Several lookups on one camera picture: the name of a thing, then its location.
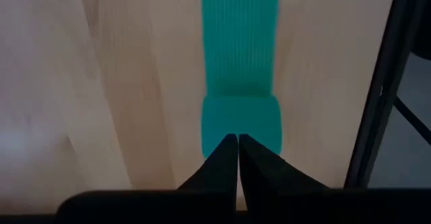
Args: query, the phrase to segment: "teal fabric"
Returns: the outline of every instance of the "teal fabric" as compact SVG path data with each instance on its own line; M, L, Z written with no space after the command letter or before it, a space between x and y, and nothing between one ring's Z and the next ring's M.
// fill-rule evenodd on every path
M228 133L247 133L281 151L281 120L272 96L278 0L202 0L207 97L205 157Z

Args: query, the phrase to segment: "black frame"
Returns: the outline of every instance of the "black frame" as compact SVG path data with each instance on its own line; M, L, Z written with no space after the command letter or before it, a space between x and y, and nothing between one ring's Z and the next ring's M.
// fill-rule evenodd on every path
M426 0L393 0L345 188L366 188Z

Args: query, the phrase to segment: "teal cloth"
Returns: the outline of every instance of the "teal cloth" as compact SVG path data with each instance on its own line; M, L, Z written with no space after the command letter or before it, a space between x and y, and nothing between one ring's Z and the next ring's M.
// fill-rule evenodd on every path
M202 0L207 97L205 157L228 133L247 133L281 151L281 120L272 96L278 0Z

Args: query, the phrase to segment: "teal strip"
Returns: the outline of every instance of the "teal strip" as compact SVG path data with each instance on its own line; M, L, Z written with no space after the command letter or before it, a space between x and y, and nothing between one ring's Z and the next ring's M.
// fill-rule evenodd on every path
M281 151L281 120L271 95L278 0L202 0L207 97L205 157L228 133L247 133Z

